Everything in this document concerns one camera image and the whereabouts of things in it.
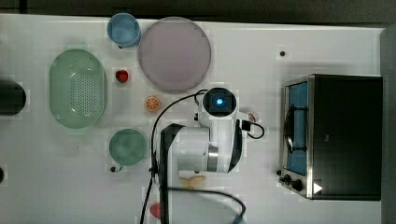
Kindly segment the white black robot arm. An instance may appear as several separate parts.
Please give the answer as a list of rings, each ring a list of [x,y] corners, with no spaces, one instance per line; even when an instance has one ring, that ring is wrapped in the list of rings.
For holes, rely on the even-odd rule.
[[[179,173],[230,173],[246,149],[250,131],[248,114],[238,110],[234,93],[224,88],[198,91],[196,127],[172,123],[156,140],[162,224],[240,224],[246,207],[239,212],[219,201],[235,202],[233,195],[214,189],[184,187]]]

